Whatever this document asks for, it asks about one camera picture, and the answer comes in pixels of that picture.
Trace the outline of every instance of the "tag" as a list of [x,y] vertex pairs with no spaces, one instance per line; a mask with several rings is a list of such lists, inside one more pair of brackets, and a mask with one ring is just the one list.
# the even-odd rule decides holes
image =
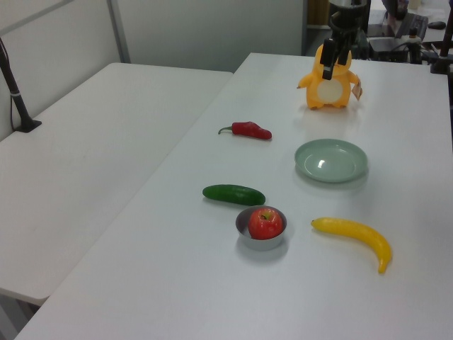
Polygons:
[[354,95],[354,97],[359,101],[361,95],[363,94],[362,82],[360,81],[360,79],[359,79],[358,84],[354,85],[351,92]]

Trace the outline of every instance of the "silver bowl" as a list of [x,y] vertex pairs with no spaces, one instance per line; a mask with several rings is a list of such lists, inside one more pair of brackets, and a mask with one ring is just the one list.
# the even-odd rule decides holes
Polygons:
[[[250,220],[250,216],[255,210],[262,208],[270,208],[277,211],[283,221],[283,231],[272,239],[252,239],[250,232],[248,232],[248,221]],[[258,251],[271,250],[278,246],[283,240],[286,224],[287,221],[285,215],[283,215],[283,213],[277,208],[270,207],[269,205],[254,205],[253,207],[249,207],[239,213],[238,217],[236,218],[236,228],[239,232],[239,238],[248,248]]]

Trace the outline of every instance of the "red apple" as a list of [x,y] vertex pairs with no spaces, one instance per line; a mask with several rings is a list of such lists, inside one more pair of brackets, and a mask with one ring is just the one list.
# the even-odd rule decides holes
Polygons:
[[283,232],[283,221],[274,209],[257,209],[250,216],[248,231],[252,239],[272,239]]

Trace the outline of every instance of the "light green plate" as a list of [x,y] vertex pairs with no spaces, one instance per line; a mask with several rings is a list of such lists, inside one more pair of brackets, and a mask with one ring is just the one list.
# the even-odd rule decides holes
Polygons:
[[346,182],[367,170],[367,155],[344,140],[312,140],[297,149],[296,165],[303,174],[322,182]]

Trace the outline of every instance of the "chili pepper stem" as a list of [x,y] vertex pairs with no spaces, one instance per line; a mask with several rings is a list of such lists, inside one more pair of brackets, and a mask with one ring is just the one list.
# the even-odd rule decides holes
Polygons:
[[232,131],[232,130],[233,130],[233,127],[232,127],[232,126],[223,127],[222,129],[219,130],[219,135],[220,135],[220,133],[221,133],[223,130],[230,130],[230,131]]

